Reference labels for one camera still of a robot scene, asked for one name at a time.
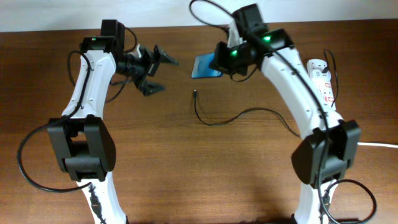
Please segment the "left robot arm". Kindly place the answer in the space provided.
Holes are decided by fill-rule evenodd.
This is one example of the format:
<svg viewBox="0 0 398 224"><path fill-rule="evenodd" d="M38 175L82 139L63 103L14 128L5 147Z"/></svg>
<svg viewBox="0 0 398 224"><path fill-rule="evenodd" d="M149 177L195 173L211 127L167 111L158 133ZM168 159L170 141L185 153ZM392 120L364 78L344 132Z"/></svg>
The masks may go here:
<svg viewBox="0 0 398 224"><path fill-rule="evenodd" d="M162 63L178 61L159 46L153 50L137 45L124 49L126 27L117 20L103 20L97 36L80 44L81 64L72 97L60 119L47 129L57 163L82 190L95 223L127 223L113 182L116 146L103 122L109 83L118 73L130 78L149 96L164 90L147 81Z"/></svg>

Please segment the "blue screen smartphone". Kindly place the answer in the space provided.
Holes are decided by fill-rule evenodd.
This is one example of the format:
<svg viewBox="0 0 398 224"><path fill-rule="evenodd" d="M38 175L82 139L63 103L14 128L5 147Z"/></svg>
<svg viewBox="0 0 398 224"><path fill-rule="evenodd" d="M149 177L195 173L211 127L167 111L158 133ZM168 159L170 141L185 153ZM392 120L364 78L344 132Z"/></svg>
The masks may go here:
<svg viewBox="0 0 398 224"><path fill-rule="evenodd" d="M191 78L201 79L222 77L223 74L221 72L210 68L210 63L214 57L214 53L197 55L193 64Z"/></svg>

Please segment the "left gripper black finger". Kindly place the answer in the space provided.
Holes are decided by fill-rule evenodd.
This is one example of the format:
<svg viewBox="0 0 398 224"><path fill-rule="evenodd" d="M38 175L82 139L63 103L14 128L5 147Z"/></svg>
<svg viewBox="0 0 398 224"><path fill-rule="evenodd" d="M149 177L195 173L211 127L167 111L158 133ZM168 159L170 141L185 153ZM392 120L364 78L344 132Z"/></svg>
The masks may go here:
<svg viewBox="0 0 398 224"><path fill-rule="evenodd" d="M158 93L158 92L164 91L164 90L165 90L165 87L158 83L149 82L147 80L144 80L141 83L141 92L144 96L150 96L150 95L153 95L154 93Z"/></svg>
<svg viewBox="0 0 398 224"><path fill-rule="evenodd" d="M156 63L169 63L172 65L179 65L178 60L168 55L159 45L155 45L154 47L154 57Z"/></svg>

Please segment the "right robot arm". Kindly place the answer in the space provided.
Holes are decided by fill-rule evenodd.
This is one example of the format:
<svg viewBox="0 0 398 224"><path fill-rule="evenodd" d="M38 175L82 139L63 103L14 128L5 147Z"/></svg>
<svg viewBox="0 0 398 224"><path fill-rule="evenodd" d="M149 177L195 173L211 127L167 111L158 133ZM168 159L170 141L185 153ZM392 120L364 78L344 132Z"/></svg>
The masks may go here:
<svg viewBox="0 0 398 224"><path fill-rule="evenodd" d="M219 42L210 67L228 75L245 75L257 65L277 88L298 126L302 142L293 152L301 181L294 223L339 223L329 211L338 184L346 182L361 135L356 121L344 121L322 100L284 29L269 30L257 4L234 11L228 41Z"/></svg>

